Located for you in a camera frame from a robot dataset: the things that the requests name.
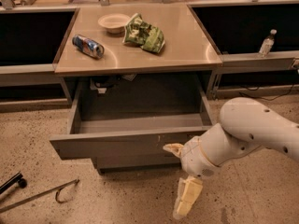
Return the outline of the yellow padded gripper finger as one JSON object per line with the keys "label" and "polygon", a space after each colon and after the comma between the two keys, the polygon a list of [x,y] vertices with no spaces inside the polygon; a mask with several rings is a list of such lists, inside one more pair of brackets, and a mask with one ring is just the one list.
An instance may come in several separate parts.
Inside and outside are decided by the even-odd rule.
{"label": "yellow padded gripper finger", "polygon": [[182,219],[189,214],[202,189],[203,181],[198,178],[189,175],[186,179],[179,180],[178,196],[173,210],[174,219]]}
{"label": "yellow padded gripper finger", "polygon": [[166,144],[163,146],[163,150],[172,153],[176,157],[181,156],[181,150],[184,146],[180,143]]}

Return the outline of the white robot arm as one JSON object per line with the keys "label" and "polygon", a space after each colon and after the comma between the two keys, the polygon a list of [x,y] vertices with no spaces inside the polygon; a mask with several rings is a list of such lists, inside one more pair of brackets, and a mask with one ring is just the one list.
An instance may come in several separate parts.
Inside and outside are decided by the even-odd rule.
{"label": "white robot arm", "polygon": [[216,174],[223,164],[264,147],[299,161],[299,124],[245,97],[226,102],[220,121],[204,134],[185,144],[165,145],[164,150],[178,157],[188,174],[178,182],[173,217],[188,215],[203,189],[203,180]]}

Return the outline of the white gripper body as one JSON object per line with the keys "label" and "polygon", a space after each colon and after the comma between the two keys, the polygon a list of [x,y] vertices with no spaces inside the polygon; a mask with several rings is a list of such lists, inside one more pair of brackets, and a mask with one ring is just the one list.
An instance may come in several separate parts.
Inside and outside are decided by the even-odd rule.
{"label": "white gripper body", "polygon": [[193,137],[183,146],[180,161],[182,169],[188,175],[200,179],[210,178],[220,170],[207,157],[199,136]]}

